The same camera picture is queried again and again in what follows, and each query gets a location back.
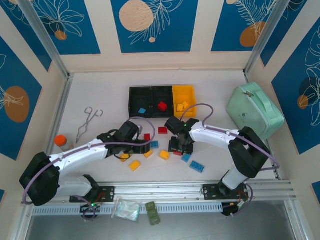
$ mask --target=clear plastic bag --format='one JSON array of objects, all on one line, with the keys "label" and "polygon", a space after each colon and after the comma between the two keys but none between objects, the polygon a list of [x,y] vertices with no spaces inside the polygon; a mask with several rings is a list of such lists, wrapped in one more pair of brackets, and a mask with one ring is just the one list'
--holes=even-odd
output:
[{"label": "clear plastic bag", "polygon": [[111,217],[137,222],[140,214],[140,208],[139,203],[130,200],[123,200],[121,197],[118,197],[115,200]]}]

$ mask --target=blue lego brick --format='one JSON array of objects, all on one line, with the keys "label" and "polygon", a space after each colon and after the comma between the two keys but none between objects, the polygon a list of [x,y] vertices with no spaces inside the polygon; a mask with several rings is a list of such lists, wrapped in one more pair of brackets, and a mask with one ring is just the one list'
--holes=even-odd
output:
[{"label": "blue lego brick", "polygon": [[185,154],[185,155],[183,155],[182,156],[182,161],[184,161],[184,162],[188,162],[189,161],[189,159],[191,158],[191,155],[190,154]]},{"label": "blue lego brick", "polygon": [[147,110],[145,110],[144,108],[140,108],[139,112],[140,114],[144,114]]},{"label": "blue lego brick", "polygon": [[196,161],[192,161],[190,168],[192,168],[202,174],[202,172],[205,169],[205,166],[201,165],[200,163],[197,163]]},{"label": "blue lego brick", "polygon": [[150,142],[150,148],[151,148],[151,149],[158,149],[158,148],[159,148],[159,143],[158,143],[158,141],[152,141],[152,142]]}]

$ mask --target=yellow tray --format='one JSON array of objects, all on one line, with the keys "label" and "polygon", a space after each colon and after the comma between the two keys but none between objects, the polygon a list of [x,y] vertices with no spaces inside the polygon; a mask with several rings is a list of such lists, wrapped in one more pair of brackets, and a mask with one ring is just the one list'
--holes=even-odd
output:
[{"label": "yellow tray", "polygon": [[[178,104],[187,102],[189,104],[188,107],[190,107],[197,103],[195,89],[194,89],[194,86],[192,85],[174,85],[172,86],[172,95],[173,95],[174,116],[177,118],[180,118],[184,114],[184,111],[186,110],[184,109],[183,111],[177,111]],[[188,118],[194,118],[196,114],[197,114],[197,107],[193,107],[184,116]]]}]

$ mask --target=red lego brick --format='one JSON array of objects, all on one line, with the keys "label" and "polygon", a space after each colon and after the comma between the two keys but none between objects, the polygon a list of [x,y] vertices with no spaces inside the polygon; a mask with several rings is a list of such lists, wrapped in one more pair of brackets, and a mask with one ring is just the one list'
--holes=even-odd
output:
[{"label": "red lego brick", "polygon": [[159,134],[168,134],[168,129],[164,126],[161,126],[158,128],[158,133]]},{"label": "red lego brick", "polygon": [[150,134],[149,133],[144,135],[144,140],[150,141]]},{"label": "red lego brick", "polygon": [[173,151],[173,154],[178,155],[178,156],[182,156],[182,152],[180,152],[180,151]]},{"label": "red lego brick", "polygon": [[158,104],[158,109],[159,109],[160,111],[162,111],[162,112],[165,112],[165,111],[167,111],[168,106],[167,106],[167,104],[165,104],[164,102],[160,102],[160,103]]}]

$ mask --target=toy block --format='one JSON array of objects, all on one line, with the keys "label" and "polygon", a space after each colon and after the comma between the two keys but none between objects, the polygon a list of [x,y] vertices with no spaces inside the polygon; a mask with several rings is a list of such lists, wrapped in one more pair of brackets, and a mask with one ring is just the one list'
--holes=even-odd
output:
[{"label": "toy block", "polygon": [[184,110],[184,106],[182,104],[178,104],[178,106],[176,107],[176,111],[183,112],[183,110]]},{"label": "toy block", "polygon": [[158,148],[159,148],[159,143],[158,143],[158,141],[152,141],[152,142],[150,142],[150,148],[151,148],[151,149],[158,149]]},{"label": "toy block", "polygon": [[155,204],[154,201],[148,202],[148,203],[145,204],[145,208],[146,208],[147,211],[150,211],[152,209],[156,209],[156,204]]},{"label": "toy block", "polygon": [[159,155],[160,158],[164,159],[164,160],[168,160],[170,158],[170,153],[168,153],[167,151],[165,150],[162,150],[160,152],[160,155]]},{"label": "toy block", "polygon": [[168,134],[168,129],[165,126],[161,126],[158,128],[159,134]]},{"label": "toy block", "polygon": [[157,211],[157,209],[152,209],[152,210],[147,211],[147,214],[148,214],[149,218],[153,218],[153,217],[158,216],[158,211]]},{"label": "toy block", "polygon": [[173,154],[177,156],[182,156],[182,152],[180,151],[173,151]]},{"label": "toy block", "polygon": [[149,221],[150,221],[150,225],[154,226],[154,225],[160,223],[160,218],[159,218],[159,216],[154,216],[152,218],[149,218]]},{"label": "toy block", "polygon": [[144,135],[144,140],[150,141],[150,139],[151,139],[151,137],[150,137],[149,133]]},{"label": "toy block", "polygon": [[147,153],[143,154],[146,158],[150,157],[152,154],[154,153],[154,151],[150,150]]},{"label": "toy block", "polygon": [[130,165],[129,168],[131,168],[131,170],[134,172],[135,170],[137,170],[138,167],[141,166],[141,163],[138,160],[134,160]]},{"label": "toy block", "polygon": [[196,170],[197,172],[202,174],[202,172],[205,169],[205,166],[201,165],[200,163],[197,163],[196,161],[192,161],[190,168],[192,168],[193,170]]},{"label": "toy block", "polygon": [[189,161],[189,159],[191,158],[191,155],[190,154],[185,154],[185,155],[183,155],[182,156],[182,161],[184,161],[184,162],[188,162]]},{"label": "toy block", "polygon": [[147,110],[145,110],[144,108],[140,108],[140,110],[138,111],[138,113],[140,114],[144,114]]},{"label": "toy block", "polygon": [[189,106],[189,104],[188,104],[186,101],[184,101],[184,102],[182,103],[182,105],[183,105],[183,108],[184,108],[184,109],[186,109],[186,108]]},{"label": "toy block", "polygon": [[124,154],[122,154],[122,155],[120,156],[120,160],[121,160],[121,162],[124,163],[124,162],[127,161],[131,156],[132,156],[132,154],[124,153]]},{"label": "toy block", "polygon": [[161,112],[167,111],[167,108],[168,108],[168,106],[167,106],[167,104],[165,104],[164,102],[160,102],[160,103],[158,104],[158,109],[159,109]]}]

